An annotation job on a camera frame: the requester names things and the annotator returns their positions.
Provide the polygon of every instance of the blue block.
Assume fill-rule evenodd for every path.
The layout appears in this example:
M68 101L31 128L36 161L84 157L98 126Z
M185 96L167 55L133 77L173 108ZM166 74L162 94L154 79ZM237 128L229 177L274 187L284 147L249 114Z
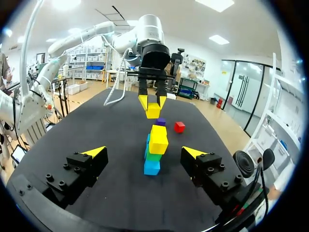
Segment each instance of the blue block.
M165 121L165 119L164 118L162 118L162 117L160 117L160 118L157 118L156 120L155 120L155 125L158 125L158 126L165 126L165 123L166 123L166 121Z
M160 171L159 161L146 160L144 164L144 175L158 175Z
M150 142L150 134L148 134L148 136L147 136L147 142L146 142L146 144L149 144L149 142Z
M149 149L149 144L146 144L146 150L145 150L144 159L146 159L148 149Z

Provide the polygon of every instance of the red block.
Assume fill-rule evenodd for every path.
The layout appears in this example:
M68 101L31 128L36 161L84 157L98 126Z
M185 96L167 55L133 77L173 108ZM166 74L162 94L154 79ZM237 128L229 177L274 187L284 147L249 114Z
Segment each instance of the red block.
M185 128L185 125L183 124L183 122L176 122L175 123L174 130L177 133L182 133L184 128Z

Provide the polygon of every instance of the purple block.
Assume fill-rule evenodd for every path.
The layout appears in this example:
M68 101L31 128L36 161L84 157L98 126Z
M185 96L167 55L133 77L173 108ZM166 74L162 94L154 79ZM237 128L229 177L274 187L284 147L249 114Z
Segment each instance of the purple block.
M165 119L162 118L162 117L157 118L157 119L155 120L155 124L158 125L158 126L165 126L165 123L166 123L166 121L165 121Z

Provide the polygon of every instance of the red object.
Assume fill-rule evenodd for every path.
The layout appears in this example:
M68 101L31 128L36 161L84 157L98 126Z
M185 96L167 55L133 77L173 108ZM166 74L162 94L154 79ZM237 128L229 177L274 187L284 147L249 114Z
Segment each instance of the red object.
M218 100L217 108L221 108L222 102L223 102L223 100L220 98Z
M185 125L183 124L183 122L176 122L175 123L174 130L177 133L182 133L184 128L185 128Z

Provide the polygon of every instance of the person's arm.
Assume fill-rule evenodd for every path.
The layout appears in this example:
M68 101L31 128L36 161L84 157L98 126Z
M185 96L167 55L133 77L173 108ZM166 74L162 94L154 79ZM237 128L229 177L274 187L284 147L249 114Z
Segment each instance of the person's arm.
M2 76L6 81L9 83L12 80L12 73L8 62L6 61L6 56L2 53L2 60L3 60L3 68L2 68Z

